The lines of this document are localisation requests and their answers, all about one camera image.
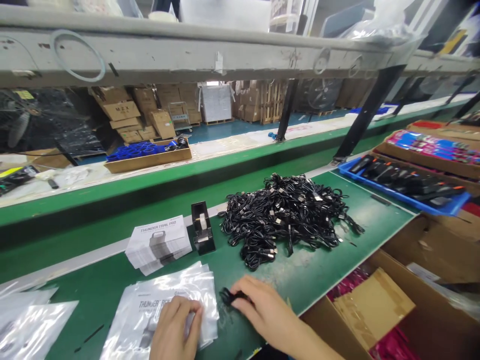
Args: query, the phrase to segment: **white container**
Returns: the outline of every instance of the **white container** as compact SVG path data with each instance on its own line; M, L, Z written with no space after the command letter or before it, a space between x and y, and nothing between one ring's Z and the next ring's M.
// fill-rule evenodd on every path
M271 6L265 0L181 0L180 22L268 33Z

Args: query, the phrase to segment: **blue plastic tray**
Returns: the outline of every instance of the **blue plastic tray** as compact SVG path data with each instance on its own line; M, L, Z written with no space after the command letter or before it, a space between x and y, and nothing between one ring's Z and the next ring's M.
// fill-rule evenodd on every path
M464 192L463 194L460 195L455 195L451 197L451 201L443 206L443 207L438 207L438 208L433 208L431 206L428 206L424 204L423 202L419 202L411 197L405 196L399 192L396 192L392 189L389 189L388 187L385 187L383 185L377 184L376 182L370 181L364 177L362 177L362 173L365 171L363 169L362 171L354 174L349 171L349 169L358 163L362 158L357 158L349 162L345 162L341 164L338 167L338 170L340 171L341 174L348 176L349 178L354 179L356 182L367 184L368 186L378 189L381 192L390 195L391 197L398 199L404 203L407 203L414 208L424 211L426 213L436 215L436 216L456 216L462 206L469 200L470 194L468 192Z

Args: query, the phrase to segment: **green workbench surface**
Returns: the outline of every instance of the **green workbench surface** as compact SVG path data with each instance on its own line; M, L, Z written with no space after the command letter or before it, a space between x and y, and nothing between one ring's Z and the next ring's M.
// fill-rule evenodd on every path
M297 314L314 304L413 217L409 211L374 200L370 192L335 173L327 172L313 180L318 184L340 188L350 196L345 200L350 206L348 213L365 228L365 234L357 236L346 224L337 225L337 233L344 240L340 246L332 251L312 251L307 246L296 245L290 258L286 256L284 244L278 242L279 252L275 261L261 265L253 275L272 284L291 303ZM262 187L262 178L257 179L256 187ZM206 198L209 206L214 205L211 197ZM165 208L159 208L150 219L145 219L141 213L131 213L128 222L145 224L165 218L165 213ZM79 304L47 358L98 359L122 292L126 286L137 281L179 271L198 260L208 264L213 271L217 291L222 287L230 287L243 274L249 273L240 259L240 247L227 244L227 236L220 231L220 223L221 219L217 216L211 218L215 252L202 257L192 252L148 277L142 276L128 262L125 254L120 253L52 280L48 286L58 286L53 302L79 300ZM218 310L218 339L200 351L197 359L246 359L255 349L264 345L264 340L250 323L235 310L227 309L220 302Z

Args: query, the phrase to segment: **cardboard box flap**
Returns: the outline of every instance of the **cardboard box flap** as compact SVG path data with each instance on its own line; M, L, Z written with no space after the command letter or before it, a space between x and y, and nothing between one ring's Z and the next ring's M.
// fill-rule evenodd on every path
M365 350L374 347L415 307L381 268L333 304Z

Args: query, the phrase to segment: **person's right hand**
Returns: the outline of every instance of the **person's right hand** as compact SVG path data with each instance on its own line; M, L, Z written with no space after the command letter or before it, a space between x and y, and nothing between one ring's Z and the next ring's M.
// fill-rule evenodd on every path
M230 291L233 294L242 291L250 298L251 302L237 298L231 305L244 314L274 348L296 360L341 359L295 315L271 286L245 275L233 284Z

